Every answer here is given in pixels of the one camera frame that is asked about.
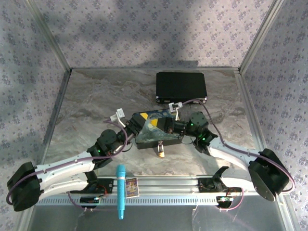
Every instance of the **small card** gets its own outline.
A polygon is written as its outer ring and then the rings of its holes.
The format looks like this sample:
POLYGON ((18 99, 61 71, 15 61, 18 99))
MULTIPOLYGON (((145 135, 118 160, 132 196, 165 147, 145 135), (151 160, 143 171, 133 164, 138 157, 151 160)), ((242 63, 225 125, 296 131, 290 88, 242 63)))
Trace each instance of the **small card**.
POLYGON ((138 187, 138 179, 126 179, 126 198, 132 198, 139 196, 139 187, 138 187))

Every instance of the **purple floral wallpaper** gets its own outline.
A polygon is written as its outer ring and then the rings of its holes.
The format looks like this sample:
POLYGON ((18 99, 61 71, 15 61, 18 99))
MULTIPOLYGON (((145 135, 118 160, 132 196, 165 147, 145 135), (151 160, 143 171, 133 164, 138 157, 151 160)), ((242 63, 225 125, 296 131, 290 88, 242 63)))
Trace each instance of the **purple floral wallpaper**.
POLYGON ((71 67, 235 67, 273 0, 36 2, 71 67))
POLYGON ((6 182, 21 164, 40 161, 43 139, 64 76, 23 1, 0 3, 0 230, 17 213, 6 182))
POLYGON ((308 1, 286 0, 244 74, 269 148, 297 185, 291 193, 308 230, 308 1))

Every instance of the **black box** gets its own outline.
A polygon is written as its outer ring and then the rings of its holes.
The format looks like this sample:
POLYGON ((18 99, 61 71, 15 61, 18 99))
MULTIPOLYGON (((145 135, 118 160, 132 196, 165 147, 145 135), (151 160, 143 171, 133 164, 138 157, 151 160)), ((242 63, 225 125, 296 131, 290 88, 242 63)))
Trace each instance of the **black box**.
POLYGON ((151 125, 151 120, 163 117, 175 118, 176 113, 171 113, 169 109, 162 109, 148 112, 138 112, 134 113, 133 116, 141 113, 146 113, 148 118, 145 121, 142 131, 135 137, 135 142, 138 149, 157 148, 159 141, 163 141, 164 146, 182 143, 183 136, 179 136, 177 134, 167 134, 159 128, 151 125))
POLYGON ((203 73, 158 72, 156 74, 156 102, 177 103, 199 99, 207 101, 203 73))

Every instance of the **blue pen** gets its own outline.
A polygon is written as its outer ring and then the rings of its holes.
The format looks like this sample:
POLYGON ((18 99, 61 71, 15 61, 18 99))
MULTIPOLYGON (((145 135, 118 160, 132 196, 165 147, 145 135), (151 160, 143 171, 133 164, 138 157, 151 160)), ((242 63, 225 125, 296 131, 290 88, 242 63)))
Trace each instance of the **blue pen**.
POLYGON ((124 218, 125 209, 125 166, 118 165, 116 168, 117 178, 117 210, 119 212, 119 219, 124 218))

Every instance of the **gray marble table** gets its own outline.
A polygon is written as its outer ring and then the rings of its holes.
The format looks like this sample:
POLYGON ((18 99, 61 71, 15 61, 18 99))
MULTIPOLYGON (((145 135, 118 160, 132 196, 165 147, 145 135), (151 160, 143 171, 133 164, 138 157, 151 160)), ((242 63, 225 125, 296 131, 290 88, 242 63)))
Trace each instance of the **gray marble table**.
MULTIPOLYGON (((118 108, 126 118, 133 113, 167 108, 155 102, 155 75, 162 70, 85 70, 73 71, 57 118, 45 163, 74 156, 92 146, 101 132, 118 128, 103 123, 118 108)), ((232 71, 199 70, 205 75, 208 101, 214 122, 225 140, 246 148, 254 143, 240 93, 232 71)), ((203 111, 200 105, 187 105, 181 117, 203 111)), ((216 133, 210 124, 209 129, 216 133)), ((183 142, 189 143, 189 137, 183 142)), ((116 166, 124 164, 131 175, 213 175, 230 163, 200 154, 194 146, 178 144, 165 146, 165 158, 154 149, 138 150, 136 144, 129 152, 119 154, 98 175, 115 175, 116 166)))

